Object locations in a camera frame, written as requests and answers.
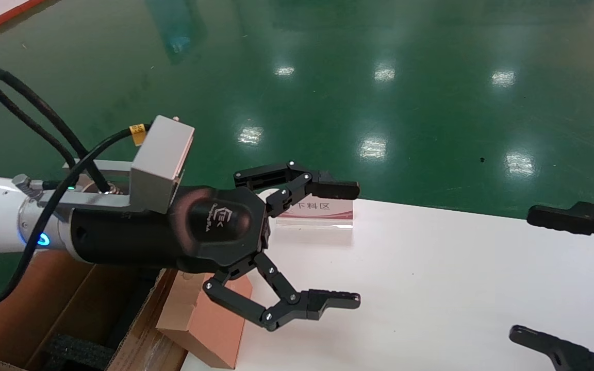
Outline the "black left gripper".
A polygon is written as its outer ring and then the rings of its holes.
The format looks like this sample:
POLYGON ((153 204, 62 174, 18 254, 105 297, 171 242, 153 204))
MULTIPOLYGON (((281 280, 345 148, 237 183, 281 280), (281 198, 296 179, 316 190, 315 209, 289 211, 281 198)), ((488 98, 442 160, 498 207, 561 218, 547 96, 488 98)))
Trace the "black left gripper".
POLYGON ((179 187, 166 213, 75 209, 71 216, 76 255, 96 264, 234 271, 266 237, 266 204, 243 187, 179 187))

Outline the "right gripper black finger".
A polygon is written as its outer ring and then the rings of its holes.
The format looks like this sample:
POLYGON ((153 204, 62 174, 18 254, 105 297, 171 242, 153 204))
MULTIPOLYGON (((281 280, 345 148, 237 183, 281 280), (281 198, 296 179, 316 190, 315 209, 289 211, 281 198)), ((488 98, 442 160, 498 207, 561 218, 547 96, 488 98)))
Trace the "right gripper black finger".
POLYGON ((509 339, 549 357, 555 370, 594 370, 594 352, 581 345, 525 326, 513 326, 509 339))
POLYGON ((570 209, 533 205, 526 216, 531 226, 569 232, 594 234, 594 204, 577 202, 570 209))

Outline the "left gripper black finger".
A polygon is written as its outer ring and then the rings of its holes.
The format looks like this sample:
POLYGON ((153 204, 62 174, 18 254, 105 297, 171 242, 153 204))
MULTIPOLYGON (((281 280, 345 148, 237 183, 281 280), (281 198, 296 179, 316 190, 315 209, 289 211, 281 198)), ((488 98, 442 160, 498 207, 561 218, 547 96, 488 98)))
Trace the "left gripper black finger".
POLYGON ((360 195, 358 182, 338 181, 294 161, 237 171, 234 183, 253 192, 274 189, 265 199, 270 217, 352 218, 352 202, 360 195))
POLYGON ((217 305, 270 332, 295 319, 318 321, 328 308, 354 310, 361 305, 358 293, 326 290, 298 292, 264 252, 243 259, 234 270, 219 270, 204 283, 203 289, 217 305), (278 303, 270 308, 225 285, 254 268, 279 298, 278 303))

